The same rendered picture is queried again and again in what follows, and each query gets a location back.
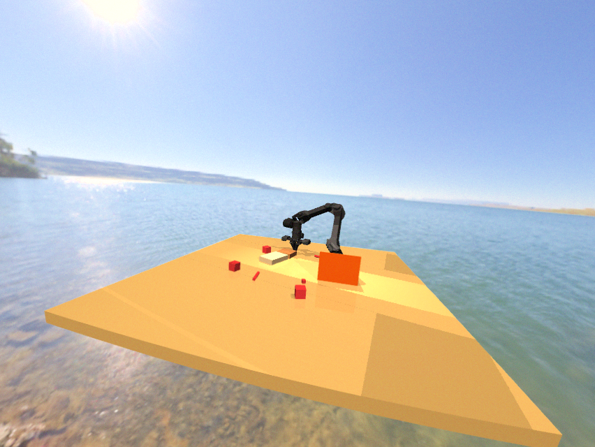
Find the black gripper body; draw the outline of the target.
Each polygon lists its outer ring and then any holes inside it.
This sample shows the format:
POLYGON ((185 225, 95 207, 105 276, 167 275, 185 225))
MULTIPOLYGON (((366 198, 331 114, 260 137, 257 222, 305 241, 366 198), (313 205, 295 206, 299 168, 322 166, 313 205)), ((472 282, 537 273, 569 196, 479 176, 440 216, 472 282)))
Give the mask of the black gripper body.
POLYGON ((293 230, 292 237, 285 235, 281 238, 281 241, 290 240, 290 242, 292 242, 292 243, 297 242, 297 244, 301 244, 301 243, 303 245, 311 244, 311 240, 308 240, 308 239, 301 240, 301 232, 302 232, 301 230, 293 230))

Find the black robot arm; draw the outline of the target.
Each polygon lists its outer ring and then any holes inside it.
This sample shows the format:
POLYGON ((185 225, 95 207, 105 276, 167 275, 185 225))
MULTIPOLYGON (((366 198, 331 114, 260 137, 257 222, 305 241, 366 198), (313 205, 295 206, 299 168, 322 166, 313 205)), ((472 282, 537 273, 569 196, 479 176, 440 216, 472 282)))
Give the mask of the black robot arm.
POLYGON ((330 212, 334 214, 335 219, 332 227, 332 235, 330 239, 327 239, 326 247, 328 248, 330 253, 334 254, 343 254, 340 249, 339 243, 339 235, 341 230, 341 221, 345 217, 345 211, 343 205, 337 203, 326 203, 320 207, 315 209, 306 211, 300 211, 297 214, 294 214, 291 218, 284 219, 283 226, 287 228, 292 228, 293 230, 301 230, 302 224, 309 221, 310 218, 318 216, 320 214, 330 212), (298 220, 296 219, 298 218, 298 220))

